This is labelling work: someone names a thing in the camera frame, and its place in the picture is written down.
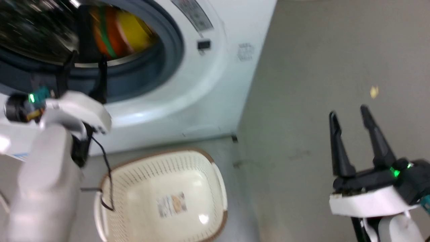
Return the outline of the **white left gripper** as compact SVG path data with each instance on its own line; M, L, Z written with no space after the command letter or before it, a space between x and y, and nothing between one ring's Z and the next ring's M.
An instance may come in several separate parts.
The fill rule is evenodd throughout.
M73 50L56 75L55 95L57 98L45 100L46 111L56 109L66 115L89 124L101 133L112 129L112 117L102 103L106 103L107 91L107 58L102 56L98 63L98 78L89 96L78 91L68 90L69 75L74 68L78 51Z

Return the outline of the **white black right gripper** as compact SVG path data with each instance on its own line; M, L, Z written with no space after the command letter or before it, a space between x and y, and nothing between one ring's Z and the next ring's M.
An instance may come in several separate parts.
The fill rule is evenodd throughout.
M373 164L380 169L356 172L350 163L342 141L342 130L335 111L329 113L329 132L332 155L334 192L329 196L333 215L372 218L404 213L417 207L407 202L395 187L402 174L415 171L418 161L396 161L391 147L374 120L367 105L360 107L364 127L370 135L374 154Z

